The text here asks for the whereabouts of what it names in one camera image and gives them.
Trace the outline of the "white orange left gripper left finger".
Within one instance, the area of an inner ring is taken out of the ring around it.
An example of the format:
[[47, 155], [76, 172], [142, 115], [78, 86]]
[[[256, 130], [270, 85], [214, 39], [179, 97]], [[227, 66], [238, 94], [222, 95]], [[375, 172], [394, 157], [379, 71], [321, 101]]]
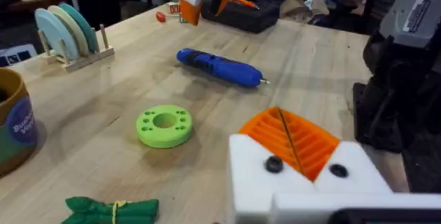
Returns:
[[281, 109], [248, 120], [228, 142], [228, 223], [268, 223], [275, 193], [311, 193], [302, 175]]

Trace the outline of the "white orange left gripper right finger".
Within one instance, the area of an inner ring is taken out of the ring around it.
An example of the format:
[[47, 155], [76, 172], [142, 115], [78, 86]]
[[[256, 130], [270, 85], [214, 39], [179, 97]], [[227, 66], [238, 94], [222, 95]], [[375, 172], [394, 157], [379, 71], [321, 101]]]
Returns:
[[320, 126], [280, 109], [280, 117], [300, 172], [326, 193], [391, 194], [367, 153], [354, 141], [341, 141]]

